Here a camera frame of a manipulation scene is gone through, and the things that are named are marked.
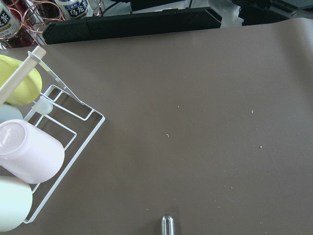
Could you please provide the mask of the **yellow plastic cup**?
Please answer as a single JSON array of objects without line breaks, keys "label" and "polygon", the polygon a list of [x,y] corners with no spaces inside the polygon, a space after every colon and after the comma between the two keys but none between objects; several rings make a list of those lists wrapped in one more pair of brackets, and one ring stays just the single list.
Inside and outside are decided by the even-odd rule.
[{"label": "yellow plastic cup", "polygon": [[[6,56],[0,56],[0,86],[21,65],[22,61]],[[42,90],[42,78],[36,69],[33,69],[6,99],[6,103],[14,106],[23,106],[33,102]]]}]

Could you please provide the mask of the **pink plastic cup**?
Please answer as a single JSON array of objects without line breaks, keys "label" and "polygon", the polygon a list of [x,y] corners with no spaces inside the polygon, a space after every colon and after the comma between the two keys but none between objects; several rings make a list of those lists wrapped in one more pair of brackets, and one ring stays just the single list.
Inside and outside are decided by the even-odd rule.
[{"label": "pink plastic cup", "polygon": [[38,127],[20,119],[0,124],[0,165],[24,182],[51,179],[64,159],[63,145]]}]

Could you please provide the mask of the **grey plastic cup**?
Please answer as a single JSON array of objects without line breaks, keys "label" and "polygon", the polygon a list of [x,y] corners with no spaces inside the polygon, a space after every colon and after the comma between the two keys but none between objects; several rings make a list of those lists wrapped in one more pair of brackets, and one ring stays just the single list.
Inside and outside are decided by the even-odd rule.
[{"label": "grey plastic cup", "polygon": [[3,123],[12,119],[23,119],[23,116],[18,108],[8,104],[2,104],[0,106],[0,122]]}]

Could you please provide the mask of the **white plastic cup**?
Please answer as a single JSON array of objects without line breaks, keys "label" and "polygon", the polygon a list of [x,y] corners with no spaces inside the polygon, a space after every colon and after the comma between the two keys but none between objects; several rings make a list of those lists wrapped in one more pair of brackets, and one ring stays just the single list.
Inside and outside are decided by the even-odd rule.
[{"label": "white plastic cup", "polygon": [[29,184],[15,176],[0,177],[0,231],[18,227],[28,216],[33,196]]}]

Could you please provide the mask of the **black monitor bar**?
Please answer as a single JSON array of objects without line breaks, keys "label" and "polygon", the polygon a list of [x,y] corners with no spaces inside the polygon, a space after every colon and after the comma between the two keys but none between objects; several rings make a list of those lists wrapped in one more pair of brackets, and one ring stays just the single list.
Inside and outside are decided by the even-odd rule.
[{"label": "black monitor bar", "polygon": [[60,44],[121,37],[220,28],[222,17],[211,7],[169,9],[51,22],[45,43]]}]

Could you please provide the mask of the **tea bottle white label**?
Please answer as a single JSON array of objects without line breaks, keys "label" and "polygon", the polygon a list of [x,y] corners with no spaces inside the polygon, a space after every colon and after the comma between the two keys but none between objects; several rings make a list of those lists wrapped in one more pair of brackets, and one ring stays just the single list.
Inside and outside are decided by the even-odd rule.
[{"label": "tea bottle white label", "polygon": [[20,29],[20,23],[3,1],[0,1],[0,37],[10,38]]}]

